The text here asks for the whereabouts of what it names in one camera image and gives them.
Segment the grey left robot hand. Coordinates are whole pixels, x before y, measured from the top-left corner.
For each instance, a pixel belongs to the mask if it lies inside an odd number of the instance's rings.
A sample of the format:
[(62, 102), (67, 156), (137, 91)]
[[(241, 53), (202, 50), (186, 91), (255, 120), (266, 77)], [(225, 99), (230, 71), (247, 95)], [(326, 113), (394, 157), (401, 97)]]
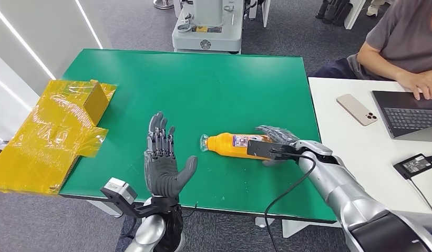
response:
[(147, 148), (144, 151), (144, 173), (148, 191), (156, 197), (177, 197), (197, 170), (198, 158), (188, 157), (179, 171), (174, 152), (175, 127), (166, 128), (168, 119), (162, 112), (149, 122)]

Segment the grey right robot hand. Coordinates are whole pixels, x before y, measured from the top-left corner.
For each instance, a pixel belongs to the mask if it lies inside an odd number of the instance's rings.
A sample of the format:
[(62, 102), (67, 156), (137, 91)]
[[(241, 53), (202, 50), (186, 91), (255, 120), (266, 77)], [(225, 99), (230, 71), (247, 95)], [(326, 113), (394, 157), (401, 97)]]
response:
[[(265, 133), (273, 142), (284, 145), (292, 145), (299, 141), (300, 138), (287, 129), (273, 127), (269, 125), (260, 125), (255, 128)], [(262, 164), (266, 167), (276, 166), (285, 163), (286, 160), (263, 160)]]

